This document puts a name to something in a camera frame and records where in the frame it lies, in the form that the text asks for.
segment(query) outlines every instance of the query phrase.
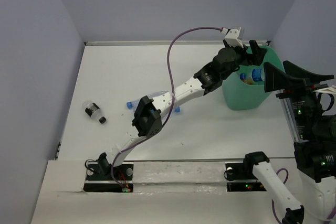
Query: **small bottle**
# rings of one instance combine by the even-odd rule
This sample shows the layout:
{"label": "small bottle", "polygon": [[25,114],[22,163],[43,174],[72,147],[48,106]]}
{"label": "small bottle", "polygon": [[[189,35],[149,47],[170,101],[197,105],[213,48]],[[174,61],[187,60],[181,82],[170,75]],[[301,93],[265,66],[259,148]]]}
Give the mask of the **small bottle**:
{"label": "small bottle", "polygon": [[253,85],[255,82],[263,82],[265,73],[263,68],[255,68],[249,74],[241,73],[239,77],[244,83]]}
{"label": "small bottle", "polygon": [[91,119],[101,124],[106,123],[106,118],[103,116],[101,109],[94,102],[88,100],[83,103],[82,107]]}

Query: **blue bottle cap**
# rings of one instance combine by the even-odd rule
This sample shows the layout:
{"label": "blue bottle cap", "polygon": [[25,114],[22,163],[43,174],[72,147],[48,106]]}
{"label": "blue bottle cap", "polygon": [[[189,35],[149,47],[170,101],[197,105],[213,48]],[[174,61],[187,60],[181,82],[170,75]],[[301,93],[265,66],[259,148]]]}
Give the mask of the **blue bottle cap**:
{"label": "blue bottle cap", "polygon": [[127,102],[127,103],[126,103],[126,106],[127,106],[127,108],[128,108],[129,110],[133,108],[133,104],[132,104],[132,102]]}
{"label": "blue bottle cap", "polygon": [[246,74],[245,73],[241,73],[240,75],[239,75],[239,78],[241,79],[241,80],[246,80]]}

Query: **black bottle cap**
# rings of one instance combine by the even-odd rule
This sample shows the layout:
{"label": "black bottle cap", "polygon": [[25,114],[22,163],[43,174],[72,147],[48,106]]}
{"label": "black bottle cap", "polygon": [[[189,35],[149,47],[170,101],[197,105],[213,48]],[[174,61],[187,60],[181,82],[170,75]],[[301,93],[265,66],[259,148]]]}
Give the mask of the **black bottle cap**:
{"label": "black bottle cap", "polygon": [[105,118],[104,116],[101,117],[101,118],[99,119],[99,122],[100,122],[101,124],[105,123],[105,122],[106,122],[106,118]]}

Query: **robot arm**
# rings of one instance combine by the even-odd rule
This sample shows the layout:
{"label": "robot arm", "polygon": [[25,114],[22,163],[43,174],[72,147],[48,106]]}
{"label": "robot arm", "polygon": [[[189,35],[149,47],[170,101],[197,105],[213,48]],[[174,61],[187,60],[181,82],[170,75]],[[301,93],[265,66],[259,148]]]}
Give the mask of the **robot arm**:
{"label": "robot arm", "polygon": [[253,174],[262,183],[281,211],[283,224],[302,224],[304,218],[303,205],[292,195],[273,170],[269,158],[263,152],[245,155],[243,160],[245,174]]}
{"label": "robot arm", "polygon": [[153,99],[147,96],[140,99],[134,113],[132,127],[127,131],[124,139],[111,151],[102,153],[97,159],[104,174],[111,172],[111,166],[121,165],[137,145],[161,131],[163,126],[161,118],[168,114],[173,103],[175,108],[216,90],[231,73],[239,70],[240,65],[260,66],[262,64],[267,49],[260,48],[254,40],[251,40],[249,43],[252,54],[248,54],[247,47],[240,40],[243,33],[242,28],[223,28],[222,32],[226,34],[223,41],[225,48],[218,52],[212,62],[206,64],[193,77],[178,86],[174,97],[167,92]]}

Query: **wire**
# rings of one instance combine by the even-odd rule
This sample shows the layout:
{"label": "wire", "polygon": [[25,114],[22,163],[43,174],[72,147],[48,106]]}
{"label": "wire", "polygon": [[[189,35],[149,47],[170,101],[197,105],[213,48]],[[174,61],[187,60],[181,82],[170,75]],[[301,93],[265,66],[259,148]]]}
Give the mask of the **wire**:
{"label": "wire", "polygon": [[333,222],[333,218],[336,215],[336,207],[331,211],[331,213],[327,217],[327,221],[325,221],[323,224],[329,224],[331,221]]}
{"label": "wire", "polygon": [[[285,184],[286,182],[287,182],[287,180],[288,180],[288,176],[289,176],[289,172],[288,172],[288,170],[286,169],[286,168],[281,168],[281,169],[279,169],[276,173],[277,173],[277,175],[279,175],[279,173],[281,172],[281,171],[285,171],[286,172],[286,178],[285,178],[285,180],[283,181],[283,184]],[[274,217],[275,217],[275,219],[277,220],[277,222],[279,223],[279,224],[282,224],[282,222],[279,220],[279,218],[278,218],[278,216],[277,216],[277,213],[275,212],[275,206],[274,206],[274,201],[272,200],[272,211],[273,211],[273,215],[274,215]]]}
{"label": "wire", "polygon": [[190,30],[187,30],[187,31],[184,31],[183,33],[177,35],[173,40],[172,42],[170,43],[169,45],[169,48],[168,48],[168,52],[167,52],[167,67],[168,67],[168,74],[169,74],[169,79],[170,79],[170,84],[171,84],[171,87],[172,87],[172,93],[173,93],[173,100],[172,100],[172,104],[170,106],[170,109],[169,109],[169,113],[167,115],[167,118],[166,120],[164,121],[164,123],[162,124],[162,127],[164,127],[166,125],[166,123],[168,122],[171,114],[172,114],[172,111],[173,111],[173,108],[174,108],[174,103],[175,103],[175,87],[174,87],[174,80],[173,80],[173,75],[172,75],[172,70],[171,70],[171,67],[170,67],[170,51],[174,45],[174,43],[180,38],[182,37],[183,35],[185,34],[188,34],[192,31],[197,31],[197,30],[218,30],[220,32],[222,32],[223,28],[218,28],[218,27],[212,27],[212,26],[204,26],[204,27],[196,27],[196,28],[193,28],[193,29],[190,29]]}
{"label": "wire", "polygon": [[121,174],[121,177],[123,178],[123,180],[124,180],[124,182],[125,182],[125,185],[126,185],[126,187],[128,188],[128,184],[127,184],[127,182],[126,182],[124,173],[122,173],[122,171],[119,171],[119,174]]}
{"label": "wire", "polygon": [[93,172],[93,173],[97,173],[94,169],[92,169],[92,168],[90,168],[90,167],[88,166],[88,162],[89,162],[89,161],[96,162],[96,161],[93,160],[93,159],[88,159],[88,160],[86,160],[85,163],[84,163],[85,168],[86,168],[87,170]]}
{"label": "wire", "polygon": [[[184,31],[183,33],[177,35],[173,40],[172,42],[170,43],[169,45],[169,48],[168,48],[168,52],[167,52],[167,67],[168,67],[168,74],[169,74],[169,79],[170,79],[170,83],[171,83],[171,87],[172,87],[172,93],[173,93],[173,99],[172,99],[172,104],[170,105],[170,109],[169,109],[169,113],[167,115],[167,118],[166,120],[164,121],[164,123],[162,124],[162,127],[164,127],[169,118],[170,118],[170,115],[172,114],[172,111],[173,111],[173,108],[174,108],[174,103],[175,103],[175,88],[174,88],[174,80],[173,80],[173,75],[172,75],[172,70],[171,70],[171,67],[170,67],[170,51],[174,45],[174,43],[183,35],[187,34],[187,33],[190,33],[192,31],[197,31],[197,30],[218,30],[220,32],[222,32],[223,28],[218,28],[218,27],[212,27],[212,26],[204,26],[204,27],[196,27],[196,28],[193,28],[193,29],[190,29],[190,30],[187,30],[187,31]],[[123,186],[122,183],[120,183],[118,180],[116,180],[116,178],[114,177],[114,174],[113,174],[113,168],[114,168],[114,164],[116,163],[116,160],[117,158],[120,156],[120,154],[124,153],[124,152],[127,152],[129,151],[130,149],[133,149],[135,147],[137,147],[139,144],[142,144],[143,142],[146,142],[147,140],[149,140],[151,137],[146,137],[145,139],[141,140],[140,142],[134,144],[134,145],[131,145],[130,147],[120,151],[115,157],[114,157],[114,160],[111,164],[111,177],[112,179],[120,186]]]}

